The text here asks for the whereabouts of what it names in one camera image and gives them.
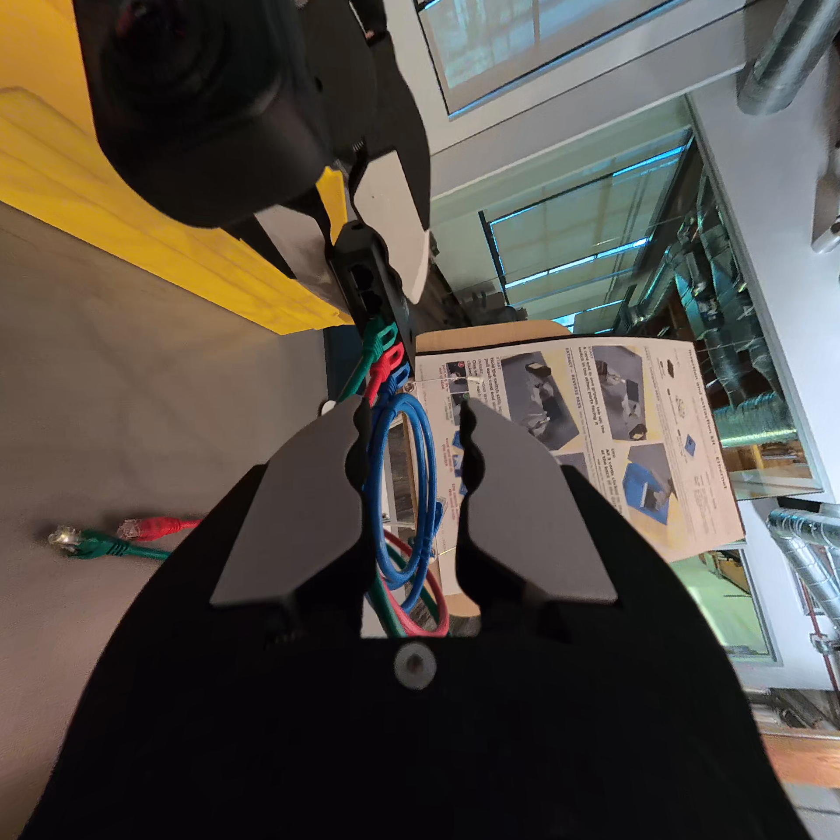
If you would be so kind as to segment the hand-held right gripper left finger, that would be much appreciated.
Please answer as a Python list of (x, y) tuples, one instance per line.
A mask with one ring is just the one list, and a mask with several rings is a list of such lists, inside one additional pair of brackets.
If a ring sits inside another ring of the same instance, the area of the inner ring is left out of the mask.
[(375, 548), (364, 484), (371, 410), (352, 395), (269, 459), (209, 597), (241, 637), (360, 637)]

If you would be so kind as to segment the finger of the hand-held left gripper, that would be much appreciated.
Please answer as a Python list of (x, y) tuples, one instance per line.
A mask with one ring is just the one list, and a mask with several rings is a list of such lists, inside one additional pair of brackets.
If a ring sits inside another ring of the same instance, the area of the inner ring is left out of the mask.
[(419, 303), (427, 280), (430, 233), (418, 214), (398, 154), (366, 163), (354, 188), (354, 209), (383, 240), (405, 297)]
[(326, 239), (315, 218), (281, 205), (255, 216), (294, 279), (310, 292), (340, 292), (326, 260)]

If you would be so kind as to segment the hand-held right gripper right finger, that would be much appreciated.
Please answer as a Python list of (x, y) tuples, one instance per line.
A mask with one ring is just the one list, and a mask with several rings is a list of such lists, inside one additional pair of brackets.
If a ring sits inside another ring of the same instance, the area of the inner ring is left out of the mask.
[(533, 625), (546, 607), (612, 607), (618, 595), (550, 452), (486, 404), (460, 412), (464, 447), (456, 577), (484, 632)]

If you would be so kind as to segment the black ethernet switch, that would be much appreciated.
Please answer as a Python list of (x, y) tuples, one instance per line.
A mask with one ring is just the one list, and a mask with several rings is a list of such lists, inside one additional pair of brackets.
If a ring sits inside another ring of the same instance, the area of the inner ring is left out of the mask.
[(328, 264), (359, 334), (377, 317), (385, 325), (394, 323), (396, 337), (402, 342), (409, 369), (414, 373), (416, 333), (412, 305), (390, 266), (382, 237), (362, 222), (349, 222), (329, 250)]

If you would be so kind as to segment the black table mat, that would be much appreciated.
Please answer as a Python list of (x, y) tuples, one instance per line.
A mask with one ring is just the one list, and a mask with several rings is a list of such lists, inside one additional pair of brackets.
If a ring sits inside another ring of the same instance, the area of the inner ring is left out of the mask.
[(327, 398), (338, 401), (351, 378), (363, 350), (362, 337), (354, 325), (326, 328), (322, 331)]

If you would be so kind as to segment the printed instruction sheet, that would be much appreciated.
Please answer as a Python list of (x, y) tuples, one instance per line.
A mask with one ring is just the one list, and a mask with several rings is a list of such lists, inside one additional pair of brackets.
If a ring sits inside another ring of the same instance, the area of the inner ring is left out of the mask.
[(667, 561), (744, 539), (692, 343), (571, 336), (426, 355), (415, 371), (437, 447), (442, 543), (455, 546), (466, 496), (458, 429), (470, 400), (578, 469)]

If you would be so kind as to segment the yellow plastic bin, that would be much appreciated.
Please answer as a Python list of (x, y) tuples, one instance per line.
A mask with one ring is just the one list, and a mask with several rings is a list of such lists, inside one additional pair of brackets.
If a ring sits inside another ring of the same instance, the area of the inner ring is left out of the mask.
[(350, 325), (243, 241), (166, 217), (97, 142), (71, 2), (1, 3), (2, 202), (279, 335)]

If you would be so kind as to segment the wooden beam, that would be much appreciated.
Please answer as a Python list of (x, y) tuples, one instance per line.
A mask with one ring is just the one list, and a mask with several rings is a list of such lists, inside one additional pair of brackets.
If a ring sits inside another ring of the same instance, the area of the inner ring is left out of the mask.
[(811, 730), (760, 730), (759, 734), (782, 782), (839, 788), (838, 734)]

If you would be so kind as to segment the silver ventilation ducts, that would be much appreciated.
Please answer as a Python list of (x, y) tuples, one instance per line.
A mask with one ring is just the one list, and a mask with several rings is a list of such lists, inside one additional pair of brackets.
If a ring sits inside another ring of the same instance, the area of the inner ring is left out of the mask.
[(748, 687), (838, 690), (838, 2), (758, 2), (741, 24), (742, 62), (689, 113), (822, 505), (783, 507), (792, 490), (741, 504), (780, 663), (738, 670)]

